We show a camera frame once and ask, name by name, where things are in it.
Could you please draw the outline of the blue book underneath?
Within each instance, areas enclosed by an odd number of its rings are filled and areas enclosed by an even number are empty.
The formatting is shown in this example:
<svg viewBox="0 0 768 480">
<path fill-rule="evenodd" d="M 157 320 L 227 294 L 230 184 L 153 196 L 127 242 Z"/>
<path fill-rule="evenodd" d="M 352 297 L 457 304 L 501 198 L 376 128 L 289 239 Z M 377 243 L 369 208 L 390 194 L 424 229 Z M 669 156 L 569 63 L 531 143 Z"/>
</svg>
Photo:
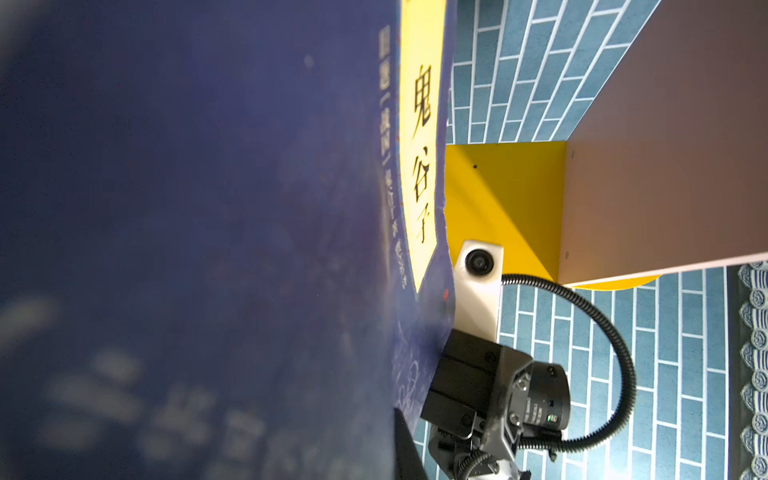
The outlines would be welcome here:
<svg viewBox="0 0 768 480">
<path fill-rule="evenodd" d="M 453 1 L 1 5 L 1 475 L 394 479 Z"/>
</svg>

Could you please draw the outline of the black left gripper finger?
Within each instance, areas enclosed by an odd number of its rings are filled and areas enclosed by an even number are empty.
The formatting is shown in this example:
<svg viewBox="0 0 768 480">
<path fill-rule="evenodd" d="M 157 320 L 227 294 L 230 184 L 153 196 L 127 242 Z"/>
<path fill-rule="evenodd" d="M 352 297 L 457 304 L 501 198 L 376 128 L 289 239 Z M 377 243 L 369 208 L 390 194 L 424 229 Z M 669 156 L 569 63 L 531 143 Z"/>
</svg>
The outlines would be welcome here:
<svg viewBox="0 0 768 480">
<path fill-rule="evenodd" d="M 428 479 L 408 424 L 398 408 L 394 409 L 394 452 L 395 480 Z"/>
</svg>

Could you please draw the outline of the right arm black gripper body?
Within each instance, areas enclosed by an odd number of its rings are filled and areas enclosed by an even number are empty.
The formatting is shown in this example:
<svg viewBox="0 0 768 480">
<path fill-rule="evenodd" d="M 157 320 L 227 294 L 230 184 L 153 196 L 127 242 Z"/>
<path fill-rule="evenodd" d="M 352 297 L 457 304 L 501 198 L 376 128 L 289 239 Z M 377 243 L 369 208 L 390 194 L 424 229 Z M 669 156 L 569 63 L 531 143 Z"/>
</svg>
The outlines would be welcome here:
<svg viewBox="0 0 768 480">
<path fill-rule="evenodd" d="M 428 451 L 450 479 L 529 479 L 516 463 L 525 442 L 558 441 L 570 420 L 562 366 L 453 330 L 421 417 Z"/>
</svg>

